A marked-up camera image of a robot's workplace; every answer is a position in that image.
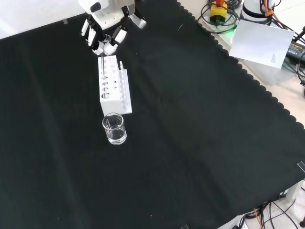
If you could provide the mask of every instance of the black cloth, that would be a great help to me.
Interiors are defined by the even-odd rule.
[[[84,15],[0,41],[1,228],[215,229],[304,177],[282,104],[174,0],[139,11],[117,52],[133,108],[120,146]]]

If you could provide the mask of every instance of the black cable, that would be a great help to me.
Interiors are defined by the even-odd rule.
[[[270,223],[273,229],[275,229],[273,222],[272,222],[272,217],[271,217],[271,203],[269,204],[269,215],[270,215]]]
[[[279,4],[281,4],[282,0],[280,0],[280,2],[277,5],[274,5],[273,7],[277,7],[279,6]]]
[[[239,17],[237,15],[237,13],[235,12],[235,8],[238,7],[240,4],[241,4],[241,0],[228,0],[228,1],[225,1],[225,3],[228,5],[228,7],[224,7],[224,6],[220,6],[220,5],[217,5],[215,4],[212,0],[209,0],[209,2],[207,4],[205,4],[202,9],[201,9],[201,14],[199,16],[199,18],[197,19],[198,21],[198,24],[200,26],[200,28],[202,28],[202,25],[199,23],[199,19],[202,19],[204,20],[207,24],[210,24],[210,25],[213,25],[213,26],[233,26],[227,30],[223,30],[223,31],[218,31],[218,32],[215,32],[215,31],[208,31],[210,33],[215,33],[215,34],[221,34],[221,33],[225,33],[225,32],[229,32],[229,31],[232,31],[234,29],[236,29],[237,27],[237,24],[236,22],[239,20]],[[224,8],[227,10],[227,14],[230,15],[230,17],[225,21],[225,22],[217,22],[217,23],[211,23],[210,21],[207,21],[205,18],[204,18],[204,14],[212,7],[212,5],[215,5],[217,7],[221,7],[221,8]],[[234,22],[232,23],[229,23],[227,24],[227,22],[232,18],[234,17]]]
[[[285,65],[283,65],[283,67],[285,67],[285,68],[288,69],[289,71],[291,71],[291,72],[297,74],[297,71],[291,66],[291,64],[290,64],[287,60],[284,60],[284,62],[287,64],[287,66],[288,66],[290,69],[288,69]],[[304,75],[301,75],[301,74],[300,74],[300,76],[305,78],[305,73],[304,73],[301,69],[300,69],[300,72],[304,74]]]
[[[283,212],[283,213],[281,213],[281,214],[279,214],[279,215],[277,215],[277,216],[274,216],[274,217],[268,219],[268,220],[265,222],[265,224],[266,224],[268,221],[271,221],[271,220],[273,220],[274,218],[279,217],[279,216],[281,216],[282,214],[286,213],[286,212],[289,210],[289,208],[291,208],[291,206],[295,203],[295,201],[296,201],[296,199],[295,199],[295,200],[293,201],[293,203],[286,209],[285,212]]]
[[[285,27],[286,27],[288,30],[295,32],[295,34],[296,34],[297,36],[300,36],[300,34],[298,34],[296,31],[294,31],[293,29],[291,29],[291,28],[288,27],[287,25],[283,24],[282,22],[280,22],[280,21],[278,21],[278,20],[276,20],[276,19],[272,19],[272,22],[273,22],[275,25],[277,25],[278,27],[280,27],[280,28],[282,28],[282,29],[285,29]],[[304,39],[304,37],[300,37],[299,41],[302,42],[303,44],[305,44],[305,39]]]
[[[285,213],[285,215],[287,215],[287,217],[293,222],[293,224],[295,225],[296,229],[298,229],[297,225],[295,224],[295,222],[292,220],[292,218],[286,213],[286,211],[282,210],[276,203],[274,203],[283,213]]]
[[[238,229],[242,229],[242,227],[243,227],[243,225],[244,225],[245,219],[246,219],[246,216],[243,216],[243,217],[240,219]]]
[[[300,63],[301,63],[301,59],[303,58],[303,56],[305,55],[305,52],[303,52],[302,56],[300,57],[299,61],[297,62],[297,70],[296,70],[296,74],[299,77],[300,81],[301,81],[301,85],[305,86],[305,80],[301,79],[301,74],[299,72],[300,69]]]
[[[261,225],[264,225],[264,209],[263,209],[263,205],[261,205],[260,210],[261,210]]]

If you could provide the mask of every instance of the white paper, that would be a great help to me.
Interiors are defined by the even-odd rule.
[[[294,32],[240,20],[230,56],[281,68]]]

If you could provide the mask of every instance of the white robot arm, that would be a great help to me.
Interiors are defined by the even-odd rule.
[[[146,25],[145,19],[136,10],[135,0],[78,0],[89,14],[81,35],[96,55],[112,55],[127,35],[126,19],[140,29]],[[113,36],[107,30],[117,27]]]

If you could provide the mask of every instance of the cable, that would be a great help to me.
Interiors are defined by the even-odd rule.
[[[295,224],[295,222],[292,220],[292,218],[286,213],[286,211],[282,210],[276,203],[274,203],[283,213],[285,213],[285,215],[287,215],[287,217],[293,222],[293,224],[295,225],[296,229],[298,229],[297,225]]]
[[[255,216],[256,216],[256,218],[257,218],[257,221],[258,221],[259,225],[261,226],[261,229],[264,229],[263,226],[262,226],[262,224],[261,224],[261,222],[259,221],[258,216],[257,216],[256,208],[254,208],[254,213],[255,213]]]
[[[246,219],[246,215],[244,215],[244,216],[240,219],[238,229],[242,229],[242,227],[243,227],[243,225],[244,225],[245,219]]]
[[[286,211],[283,212],[282,214],[286,213],[286,212],[289,210],[289,208],[292,207],[292,205],[295,203],[295,201],[296,201],[296,199],[295,199],[295,200],[293,201],[293,203],[286,209]],[[274,218],[281,216],[282,214],[279,214],[279,215],[277,215],[277,216],[274,216],[274,217],[270,218],[269,220],[267,220],[267,221],[265,222],[265,224],[266,224],[268,221],[271,221],[271,220],[273,220]]]
[[[261,210],[261,224],[262,224],[263,228],[265,229],[265,227],[264,227],[264,209],[263,209],[263,205],[261,205],[260,210]]]
[[[269,204],[269,215],[270,215],[270,223],[273,229],[275,229],[273,222],[272,222],[272,217],[271,217],[271,203]]]
[[[287,64],[287,66],[288,66],[290,69],[288,69],[285,65],[283,65],[283,67],[285,67],[285,68],[288,69],[289,71],[294,72],[295,74],[297,74],[297,71],[291,66],[290,63],[288,63],[287,60],[284,60],[284,62]],[[304,74],[304,75],[301,75],[301,74],[300,74],[300,77],[305,78],[305,73],[304,73],[301,69],[299,69],[299,70],[300,70],[301,73]]]
[[[280,2],[277,5],[274,5],[273,7],[277,7],[281,4],[282,0],[280,0]]]
[[[201,29],[204,29],[202,28],[202,25],[199,23],[199,20],[202,19],[204,20],[207,24],[210,24],[210,25],[213,25],[213,26],[233,26],[227,30],[223,30],[223,31],[208,31],[210,33],[215,33],[215,34],[221,34],[221,33],[225,33],[225,32],[229,32],[229,31],[232,31],[234,29],[236,29],[237,27],[237,24],[236,22],[239,20],[239,16],[237,15],[237,13],[235,12],[235,8],[238,7],[242,1],[241,0],[228,0],[228,1],[225,1],[225,3],[228,5],[228,7],[224,7],[224,6],[220,6],[220,5],[217,5],[213,2],[213,0],[209,0],[209,2],[207,4],[205,4],[202,9],[201,9],[201,13],[200,13],[200,16],[199,18],[197,19],[198,21],[198,25],[200,26]],[[230,15],[230,17],[225,21],[225,22],[217,22],[217,23],[212,23],[210,21],[207,21],[205,18],[204,18],[204,14],[209,10],[211,9],[212,5],[215,5],[217,7],[221,7],[221,8],[224,8],[227,10],[227,14]],[[229,23],[227,24],[227,22],[231,19],[231,18],[234,18],[234,21],[232,23]]]

